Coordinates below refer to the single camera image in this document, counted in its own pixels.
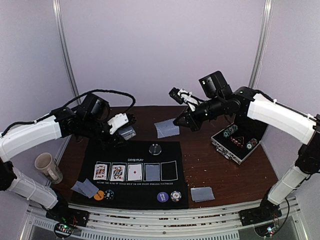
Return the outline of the purple small blind button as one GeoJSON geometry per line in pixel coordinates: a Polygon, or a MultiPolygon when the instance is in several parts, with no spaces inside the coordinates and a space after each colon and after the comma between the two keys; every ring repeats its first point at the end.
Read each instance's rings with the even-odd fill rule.
{"type": "Polygon", "coordinates": [[[163,192],[159,192],[156,198],[158,202],[165,203],[169,200],[169,195],[163,191],[163,192]]]}

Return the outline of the single playing card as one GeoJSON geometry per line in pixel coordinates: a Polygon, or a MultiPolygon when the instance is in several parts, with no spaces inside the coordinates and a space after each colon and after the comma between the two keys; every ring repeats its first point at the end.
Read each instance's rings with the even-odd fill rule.
{"type": "Polygon", "coordinates": [[[193,187],[190,189],[191,199],[194,202],[205,202],[215,199],[213,190],[211,187],[193,187]]]}

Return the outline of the poker chip stack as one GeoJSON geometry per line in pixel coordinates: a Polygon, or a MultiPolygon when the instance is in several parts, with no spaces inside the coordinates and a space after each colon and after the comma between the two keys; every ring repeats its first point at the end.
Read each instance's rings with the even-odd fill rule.
{"type": "Polygon", "coordinates": [[[170,194],[170,199],[173,202],[179,202],[182,199],[182,193],[180,191],[175,190],[170,194]]]}

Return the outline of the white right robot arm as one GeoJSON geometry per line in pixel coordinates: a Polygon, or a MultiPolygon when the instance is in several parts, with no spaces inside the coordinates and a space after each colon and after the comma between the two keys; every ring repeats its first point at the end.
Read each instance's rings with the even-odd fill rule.
{"type": "Polygon", "coordinates": [[[258,219],[268,220],[288,196],[302,198],[300,185],[320,171],[319,116],[284,105],[259,89],[231,88],[220,71],[201,77],[199,85],[203,97],[189,90],[179,94],[187,105],[187,127],[195,132],[204,123],[227,117],[244,143],[257,140],[275,171],[277,182],[257,208],[258,219]]]}

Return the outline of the right arm base board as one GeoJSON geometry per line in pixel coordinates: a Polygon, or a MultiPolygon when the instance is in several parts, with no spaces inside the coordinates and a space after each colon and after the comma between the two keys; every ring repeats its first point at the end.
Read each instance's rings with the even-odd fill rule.
{"type": "Polygon", "coordinates": [[[272,237],[276,233],[275,220],[282,216],[279,205],[275,205],[263,198],[258,207],[248,208],[239,212],[242,226],[256,225],[272,221],[254,228],[255,233],[263,238],[272,237]]]}

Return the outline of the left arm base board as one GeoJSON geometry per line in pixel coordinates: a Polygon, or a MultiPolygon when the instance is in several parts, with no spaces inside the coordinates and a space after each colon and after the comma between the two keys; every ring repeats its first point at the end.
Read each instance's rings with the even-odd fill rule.
{"type": "Polygon", "coordinates": [[[55,220],[57,223],[53,227],[53,233],[59,239],[69,238],[78,227],[86,227],[90,213],[86,210],[70,208],[64,200],[59,200],[57,204],[49,209],[44,206],[48,219],[55,220]]]}

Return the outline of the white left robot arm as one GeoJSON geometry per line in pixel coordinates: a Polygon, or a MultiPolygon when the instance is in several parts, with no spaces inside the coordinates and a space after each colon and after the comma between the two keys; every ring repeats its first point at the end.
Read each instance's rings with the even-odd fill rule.
{"type": "Polygon", "coordinates": [[[0,157],[8,161],[42,143],[77,135],[88,138],[79,179],[98,190],[111,191],[101,200],[74,193],[80,205],[132,210],[187,209],[188,187],[184,178],[178,141],[126,140],[112,124],[96,115],[87,119],[68,108],[54,110],[51,117],[20,124],[0,139],[0,157]]]}

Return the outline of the deck of playing cards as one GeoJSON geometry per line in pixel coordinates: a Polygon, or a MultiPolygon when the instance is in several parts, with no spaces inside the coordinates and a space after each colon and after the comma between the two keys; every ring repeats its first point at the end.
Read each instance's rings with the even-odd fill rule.
{"type": "Polygon", "coordinates": [[[133,138],[134,136],[137,135],[135,129],[132,126],[123,128],[123,129],[119,129],[118,133],[127,141],[131,138],[133,138]]]}

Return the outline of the dealt playing card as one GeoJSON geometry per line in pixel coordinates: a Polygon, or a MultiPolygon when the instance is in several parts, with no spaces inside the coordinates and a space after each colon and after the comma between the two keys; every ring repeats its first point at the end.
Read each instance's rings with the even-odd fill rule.
{"type": "Polygon", "coordinates": [[[99,191],[99,188],[87,178],[84,182],[79,183],[79,188],[88,198],[92,198],[99,191]]]}
{"type": "Polygon", "coordinates": [[[76,193],[84,195],[85,193],[82,190],[82,186],[83,186],[82,182],[76,181],[75,184],[72,186],[71,190],[76,192],[76,193]]]}

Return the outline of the black green chip stack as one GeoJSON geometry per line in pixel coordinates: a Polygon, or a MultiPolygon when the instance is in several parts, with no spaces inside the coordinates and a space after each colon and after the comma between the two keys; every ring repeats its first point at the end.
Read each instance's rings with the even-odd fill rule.
{"type": "Polygon", "coordinates": [[[115,193],[113,190],[108,189],[104,192],[104,199],[106,201],[112,201],[114,199],[115,193]]]}

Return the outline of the orange big blind button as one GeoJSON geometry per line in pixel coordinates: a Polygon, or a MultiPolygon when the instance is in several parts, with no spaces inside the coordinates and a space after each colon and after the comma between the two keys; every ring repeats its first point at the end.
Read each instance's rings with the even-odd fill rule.
{"type": "Polygon", "coordinates": [[[93,198],[94,198],[96,201],[102,201],[102,200],[105,198],[105,193],[104,193],[104,191],[99,190],[99,191],[93,196],[93,198]]]}

